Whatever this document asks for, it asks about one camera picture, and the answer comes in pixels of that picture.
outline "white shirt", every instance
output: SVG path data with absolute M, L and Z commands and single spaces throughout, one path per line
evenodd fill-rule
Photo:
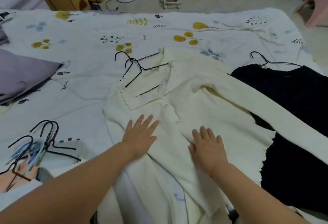
M 328 148 L 325 136 L 260 92 L 227 75 L 231 71 L 220 62 L 188 51 L 165 49 L 164 55 L 152 59 L 151 66 L 145 68 L 167 62 L 169 65 L 142 72 L 127 88 L 124 86 L 135 74 L 113 85 L 104 107 L 114 143 L 121 141 L 129 119 L 135 121 L 141 114 L 153 114 L 154 120 L 160 120 L 154 132 L 158 139 L 148 156 L 127 168 L 154 223 L 186 223 L 186 220 L 181 219 L 151 158 L 173 175 L 207 216 L 224 209 L 229 202 L 191 160 L 187 148 L 193 142 L 191 131 L 201 125 L 222 136 L 229 162 L 258 184 L 265 151 L 275 132 L 256 125 L 248 110 L 291 142 L 307 148 L 323 161 L 328 160 L 322 151 Z M 306 140 L 313 135 L 317 137 L 316 147 L 310 147 Z

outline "pink plastic stool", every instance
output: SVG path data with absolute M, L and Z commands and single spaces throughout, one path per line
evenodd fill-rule
M 310 0 L 305 0 L 296 11 L 301 11 L 309 1 Z M 314 2 L 316 6 L 311 18 L 305 24 L 306 27 L 315 27 L 328 15 L 328 0 L 314 0 Z

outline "pillow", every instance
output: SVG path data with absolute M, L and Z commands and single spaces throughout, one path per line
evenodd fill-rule
M 61 63 L 19 56 L 0 49 L 0 104 L 51 77 Z

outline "tile floor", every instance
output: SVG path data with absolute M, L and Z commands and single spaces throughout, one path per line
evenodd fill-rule
M 107 11 L 104 0 L 100 6 Z M 135 0 L 131 3 L 118 3 L 116 0 L 107 3 L 110 10 L 116 9 L 112 13 L 161 13 L 161 12 L 238 12 L 250 9 L 273 7 L 283 10 L 296 24 L 306 45 L 311 51 L 314 60 L 321 66 L 328 75 L 328 16 L 322 26 L 308 29 L 304 26 L 304 19 L 307 20 L 312 10 L 305 7 L 301 13 L 294 13 L 294 10 L 302 3 L 302 0 L 182 0 L 181 9 L 171 7 L 163 9 L 159 0 Z

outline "person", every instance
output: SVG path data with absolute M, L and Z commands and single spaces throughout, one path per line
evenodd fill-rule
M 143 119 L 134 125 L 129 121 L 121 142 L 8 206 L 0 222 L 87 224 L 124 167 L 144 156 L 157 139 L 152 135 L 159 121 L 150 125 L 152 115 Z M 220 135 L 203 126 L 192 134 L 195 142 L 188 148 L 194 162 L 218 184 L 244 224 L 309 224 L 230 164 Z

